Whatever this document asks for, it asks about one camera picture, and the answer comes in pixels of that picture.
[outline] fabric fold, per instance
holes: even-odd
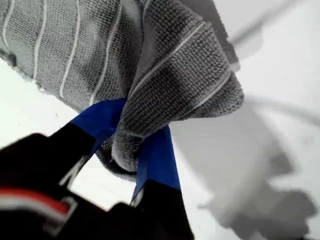
[[[0,56],[15,56],[47,93],[78,111],[127,97],[117,132],[97,151],[119,177],[135,178],[144,138],[158,129],[243,102],[212,25],[178,0],[4,3]]]

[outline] gray microfiber towel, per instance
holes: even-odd
[[[0,56],[24,77],[79,112],[127,97],[97,152],[117,176],[134,179],[156,130],[229,114],[244,100],[212,25],[177,0],[0,2]]]

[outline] white background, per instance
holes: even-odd
[[[232,38],[279,2],[216,0],[216,7]],[[170,125],[197,239],[298,237],[308,231],[320,239],[319,11],[319,0],[306,0],[237,49],[237,76],[246,94],[241,110]],[[2,61],[0,109],[0,147],[34,132],[50,135],[77,114]],[[105,209],[128,203],[133,188],[96,157],[72,187]]]

